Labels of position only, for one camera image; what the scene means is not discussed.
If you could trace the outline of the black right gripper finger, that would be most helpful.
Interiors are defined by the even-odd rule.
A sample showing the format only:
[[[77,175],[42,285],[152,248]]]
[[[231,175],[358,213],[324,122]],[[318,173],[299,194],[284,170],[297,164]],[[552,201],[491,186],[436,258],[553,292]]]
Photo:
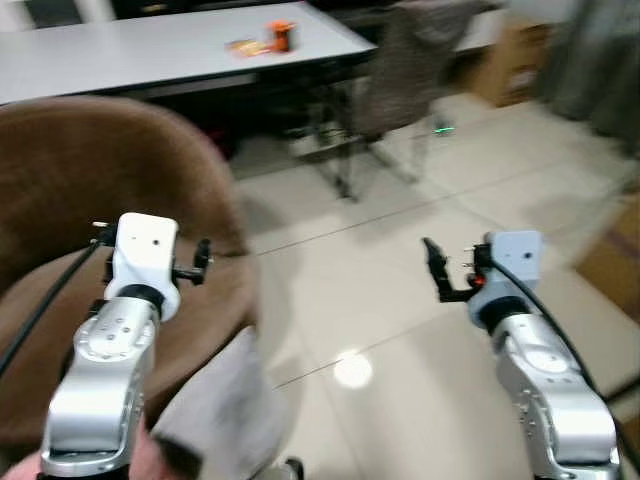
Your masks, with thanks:
[[[451,293],[453,287],[447,270],[448,257],[444,255],[442,248],[429,237],[421,238],[422,246],[426,252],[426,265],[428,273],[435,283],[436,292]]]

